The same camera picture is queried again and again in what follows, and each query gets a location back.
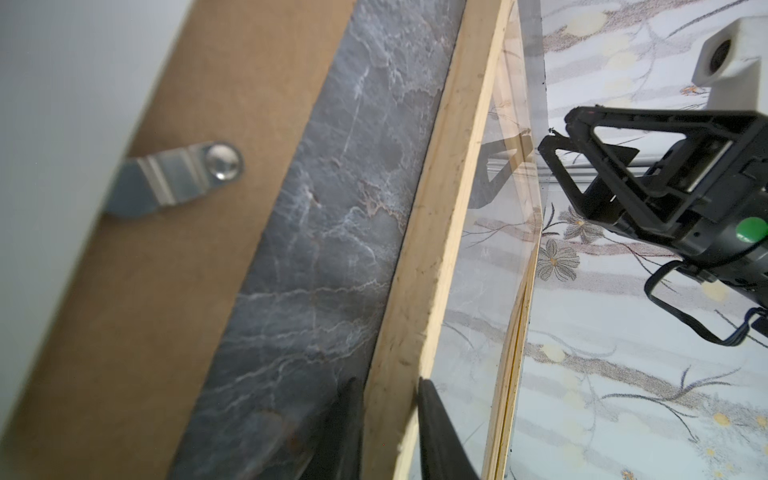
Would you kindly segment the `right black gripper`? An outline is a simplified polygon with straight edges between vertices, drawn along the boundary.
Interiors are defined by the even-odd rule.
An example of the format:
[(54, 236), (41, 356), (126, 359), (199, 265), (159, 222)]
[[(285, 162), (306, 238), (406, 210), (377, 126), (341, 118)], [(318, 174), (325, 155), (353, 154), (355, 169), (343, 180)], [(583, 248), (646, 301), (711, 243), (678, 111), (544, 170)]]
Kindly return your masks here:
[(661, 276), (766, 287), (765, 115), (577, 107), (565, 131), (545, 136), (538, 152), (579, 216), (663, 237), (680, 258)]

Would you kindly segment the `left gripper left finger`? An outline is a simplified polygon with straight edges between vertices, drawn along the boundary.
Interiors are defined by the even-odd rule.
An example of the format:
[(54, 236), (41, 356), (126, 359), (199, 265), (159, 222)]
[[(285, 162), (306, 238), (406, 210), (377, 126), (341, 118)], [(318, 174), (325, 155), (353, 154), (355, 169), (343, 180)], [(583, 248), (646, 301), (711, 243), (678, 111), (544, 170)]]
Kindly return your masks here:
[(322, 435), (301, 480), (360, 478), (363, 433), (363, 382), (351, 378), (332, 404)]

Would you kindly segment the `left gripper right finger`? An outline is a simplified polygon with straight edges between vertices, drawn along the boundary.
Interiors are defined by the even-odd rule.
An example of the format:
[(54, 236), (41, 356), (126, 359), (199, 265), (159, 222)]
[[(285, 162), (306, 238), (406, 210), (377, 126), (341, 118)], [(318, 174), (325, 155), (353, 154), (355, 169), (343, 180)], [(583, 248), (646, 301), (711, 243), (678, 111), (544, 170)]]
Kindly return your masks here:
[(421, 478), (479, 480), (434, 383), (420, 378), (417, 391)]

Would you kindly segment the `clear acrylic sheet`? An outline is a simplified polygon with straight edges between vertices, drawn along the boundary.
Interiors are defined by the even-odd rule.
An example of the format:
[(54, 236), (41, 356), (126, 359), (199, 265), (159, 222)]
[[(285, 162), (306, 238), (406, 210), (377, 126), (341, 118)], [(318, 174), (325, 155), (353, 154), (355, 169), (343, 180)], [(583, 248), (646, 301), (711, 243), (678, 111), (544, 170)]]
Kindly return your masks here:
[(458, 256), (429, 376), (472, 470), (503, 430), (496, 387), (519, 332), (539, 246), (542, 204), (534, 159), (525, 38), (541, 29), (537, 1), (514, 2), (495, 61)]

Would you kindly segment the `wooden picture frame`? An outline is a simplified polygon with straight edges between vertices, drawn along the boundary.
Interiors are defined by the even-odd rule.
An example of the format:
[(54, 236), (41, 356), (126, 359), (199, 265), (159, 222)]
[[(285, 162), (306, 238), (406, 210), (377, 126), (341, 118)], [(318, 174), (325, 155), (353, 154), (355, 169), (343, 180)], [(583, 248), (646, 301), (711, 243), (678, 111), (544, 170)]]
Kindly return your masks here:
[[(422, 479), (417, 391), (429, 379), (450, 293), (480, 141), (511, 8), (516, 1), (471, 1), (462, 18), (416, 199), (396, 267), (364, 391), (361, 475)], [(540, 222), (539, 246), (542, 232)], [(519, 332), (496, 387), (503, 433), (479, 479), (506, 465), (533, 296), (524, 296)]]

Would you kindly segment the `white mat photo sheet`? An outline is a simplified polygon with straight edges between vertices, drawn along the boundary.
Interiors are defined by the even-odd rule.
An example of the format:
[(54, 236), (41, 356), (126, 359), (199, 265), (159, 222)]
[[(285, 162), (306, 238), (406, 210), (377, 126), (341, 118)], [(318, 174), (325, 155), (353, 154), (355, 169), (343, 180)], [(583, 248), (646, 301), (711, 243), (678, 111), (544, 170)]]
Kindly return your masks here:
[(1, 5), (1, 420), (40, 348), (191, 5)]

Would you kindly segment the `metal turn button clip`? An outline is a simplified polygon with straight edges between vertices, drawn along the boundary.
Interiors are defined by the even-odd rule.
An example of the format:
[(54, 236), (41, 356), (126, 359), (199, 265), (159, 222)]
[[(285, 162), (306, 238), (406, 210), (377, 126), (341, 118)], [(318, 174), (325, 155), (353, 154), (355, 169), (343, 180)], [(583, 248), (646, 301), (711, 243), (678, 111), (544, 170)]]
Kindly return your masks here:
[(136, 219), (202, 198), (237, 180), (242, 153), (227, 142), (204, 142), (124, 160), (104, 213)]

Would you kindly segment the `brown frame backing board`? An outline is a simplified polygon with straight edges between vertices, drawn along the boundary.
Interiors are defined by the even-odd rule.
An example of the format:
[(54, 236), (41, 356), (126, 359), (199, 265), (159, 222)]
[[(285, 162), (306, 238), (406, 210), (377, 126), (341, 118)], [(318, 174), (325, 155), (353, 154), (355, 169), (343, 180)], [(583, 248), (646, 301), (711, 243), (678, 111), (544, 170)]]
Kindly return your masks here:
[(244, 174), (99, 222), (3, 440), (3, 478), (167, 476), (353, 8), (194, 4), (131, 153), (224, 140)]

